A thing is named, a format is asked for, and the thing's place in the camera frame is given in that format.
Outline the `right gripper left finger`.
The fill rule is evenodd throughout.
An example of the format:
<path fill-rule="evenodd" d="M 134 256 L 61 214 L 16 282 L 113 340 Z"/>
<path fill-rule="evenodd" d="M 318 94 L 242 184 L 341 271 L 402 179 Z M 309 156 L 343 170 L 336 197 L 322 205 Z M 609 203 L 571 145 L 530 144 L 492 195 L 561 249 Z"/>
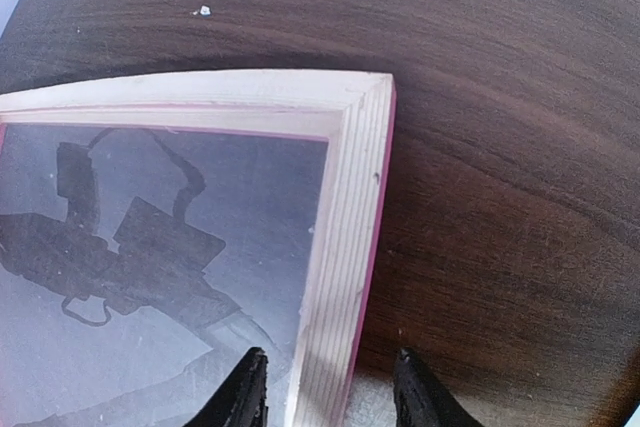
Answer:
<path fill-rule="evenodd" d="M 266 427 L 268 357 L 247 350 L 231 373 L 185 427 Z"/>

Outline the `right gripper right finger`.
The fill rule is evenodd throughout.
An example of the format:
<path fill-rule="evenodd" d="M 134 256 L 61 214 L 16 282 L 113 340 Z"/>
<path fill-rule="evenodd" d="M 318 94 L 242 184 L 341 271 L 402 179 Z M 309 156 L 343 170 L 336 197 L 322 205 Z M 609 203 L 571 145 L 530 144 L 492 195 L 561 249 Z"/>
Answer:
<path fill-rule="evenodd" d="M 399 350 L 393 376 L 398 427 L 482 427 L 413 349 Z"/>

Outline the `light wooden picture frame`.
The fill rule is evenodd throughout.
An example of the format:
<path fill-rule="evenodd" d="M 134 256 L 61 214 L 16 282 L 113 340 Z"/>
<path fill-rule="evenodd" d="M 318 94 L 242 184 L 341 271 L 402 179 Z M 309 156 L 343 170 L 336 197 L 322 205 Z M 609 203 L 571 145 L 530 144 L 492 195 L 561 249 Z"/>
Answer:
<path fill-rule="evenodd" d="M 194 71 L 74 82 L 5 94 L 11 125 L 150 128 L 327 144 L 309 274 L 281 426 L 337 426 L 362 329 L 395 112 L 388 74 Z"/>

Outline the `clear acrylic sheet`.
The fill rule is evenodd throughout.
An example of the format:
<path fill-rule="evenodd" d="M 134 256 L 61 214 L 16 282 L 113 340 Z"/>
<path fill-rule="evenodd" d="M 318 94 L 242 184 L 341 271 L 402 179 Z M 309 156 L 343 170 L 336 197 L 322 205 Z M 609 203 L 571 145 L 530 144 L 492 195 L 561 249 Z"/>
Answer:
<path fill-rule="evenodd" d="M 1 422 L 179 426 L 251 347 L 281 426 L 328 146 L 11 125 Z"/>

